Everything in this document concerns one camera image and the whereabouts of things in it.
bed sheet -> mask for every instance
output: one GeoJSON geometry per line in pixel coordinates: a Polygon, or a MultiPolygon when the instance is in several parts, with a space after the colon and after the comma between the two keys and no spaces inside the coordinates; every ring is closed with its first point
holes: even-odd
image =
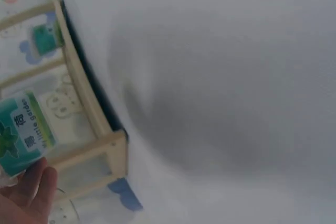
{"type": "Polygon", "coordinates": [[[65,0],[155,223],[335,223],[336,0],[65,0]]]}

white surface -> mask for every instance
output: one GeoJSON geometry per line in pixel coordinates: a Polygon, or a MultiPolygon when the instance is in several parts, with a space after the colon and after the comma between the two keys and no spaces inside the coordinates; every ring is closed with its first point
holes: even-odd
{"type": "Polygon", "coordinates": [[[336,0],[65,0],[156,223],[335,223],[336,0]]]}

plastic container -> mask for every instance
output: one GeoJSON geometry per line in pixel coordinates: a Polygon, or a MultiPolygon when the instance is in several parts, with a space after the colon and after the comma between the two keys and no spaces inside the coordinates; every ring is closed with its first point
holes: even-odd
{"type": "Polygon", "coordinates": [[[15,184],[56,142],[32,90],[0,101],[0,187],[15,184]]]}

